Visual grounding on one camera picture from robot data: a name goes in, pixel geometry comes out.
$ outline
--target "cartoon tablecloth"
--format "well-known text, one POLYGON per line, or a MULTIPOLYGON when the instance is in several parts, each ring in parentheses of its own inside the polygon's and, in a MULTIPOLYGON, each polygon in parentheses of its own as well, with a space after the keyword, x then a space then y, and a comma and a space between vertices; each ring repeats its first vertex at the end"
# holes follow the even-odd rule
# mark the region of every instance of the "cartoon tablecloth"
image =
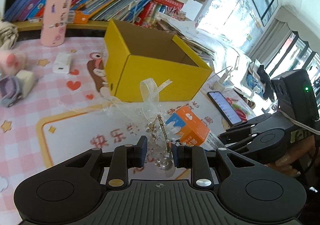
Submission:
MULTIPOLYGON (((28 55, 39 80, 26 99, 11 108, 0 108, 0 225, 21 221, 13 193, 24 179, 94 146, 113 151, 118 145, 136 143, 140 137, 128 119, 113 118, 99 110, 102 97, 109 95, 100 56, 105 49, 103 38, 67 38, 55 48, 27 40, 17 48, 28 55), (72 54, 70 74, 52 72, 59 52, 72 54), (96 111, 88 112, 87 107, 96 111)), ((164 102, 167 114, 187 104, 215 134, 224 132, 226 121, 205 97, 210 82, 212 79, 190 102, 164 102)), ((234 91, 224 96, 243 108, 248 119, 254 116, 234 91)), ((154 168, 153 161, 148 156, 145 168, 130 169, 129 178, 168 179, 154 168)), ((185 179, 184 172, 177 169, 170 179, 185 179)))

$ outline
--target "red heart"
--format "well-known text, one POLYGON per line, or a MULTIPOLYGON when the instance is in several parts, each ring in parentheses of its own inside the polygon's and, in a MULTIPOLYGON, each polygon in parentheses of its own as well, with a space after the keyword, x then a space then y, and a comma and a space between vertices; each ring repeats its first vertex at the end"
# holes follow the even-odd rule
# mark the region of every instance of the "red heart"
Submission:
POLYGON ((70 71, 71 75, 79 75, 79 70, 70 71))
POLYGON ((86 99, 92 100, 93 99, 93 94, 86 95, 85 97, 86 97, 86 99))
POLYGON ((80 81, 76 81, 76 82, 73 82, 73 81, 68 81, 67 82, 67 87, 73 91, 77 90, 78 88, 81 87, 81 82, 80 81))

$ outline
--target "smartphone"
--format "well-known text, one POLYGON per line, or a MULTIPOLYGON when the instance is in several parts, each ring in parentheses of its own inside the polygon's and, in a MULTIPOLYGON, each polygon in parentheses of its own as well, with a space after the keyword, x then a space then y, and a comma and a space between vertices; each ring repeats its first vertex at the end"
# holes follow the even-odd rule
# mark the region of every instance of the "smartphone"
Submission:
POLYGON ((230 126, 235 126, 237 123, 242 122, 241 118, 237 115, 236 111, 228 103, 225 97, 218 91, 208 92, 208 97, 213 104, 218 108, 223 117, 227 120, 230 126))

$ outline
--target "yellow cardboard box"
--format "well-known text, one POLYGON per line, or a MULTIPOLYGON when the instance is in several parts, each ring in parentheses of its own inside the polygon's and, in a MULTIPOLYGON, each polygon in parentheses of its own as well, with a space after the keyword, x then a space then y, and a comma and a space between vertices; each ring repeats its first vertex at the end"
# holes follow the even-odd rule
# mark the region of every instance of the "yellow cardboard box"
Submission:
POLYGON ((212 70, 177 35, 111 20, 104 37, 105 72, 112 96, 124 102, 142 101, 140 82, 153 78, 157 86, 172 83, 160 92, 160 101, 191 100, 212 70))

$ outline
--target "fingers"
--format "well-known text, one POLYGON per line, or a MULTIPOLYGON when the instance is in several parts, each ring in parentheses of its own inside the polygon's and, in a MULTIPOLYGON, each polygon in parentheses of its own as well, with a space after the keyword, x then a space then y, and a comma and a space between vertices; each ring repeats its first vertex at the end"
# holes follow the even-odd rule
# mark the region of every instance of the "fingers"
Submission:
POLYGON ((284 174, 296 178, 296 177, 298 177, 301 173, 298 172, 298 170, 296 170, 296 169, 292 169, 292 170, 289 170, 289 171, 284 172, 284 174))
POLYGON ((276 166, 275 163, 269 163, 269 164, 266 164, 266 166, 294 178, 300 175, 300 172, 298 172, 298 170, 293 169, 292 166, 288 164, 282 165, 282 166, 276 166))
POLYGON ((273 162, 273 163, 266 164, 266 166, 268 166, 278 172, 286 172, 286 171, 292 170, 292 166, 288 165, 288 164, 285 164, 282 166, 276 166, 276 164, 273 162))
POLYGON ((290 165, 314 147, 315 140, 312 135, 308 138, 296 142, 291 148, 287 150, 283 157, 275 162, 275 164, 276 166, 290 165))

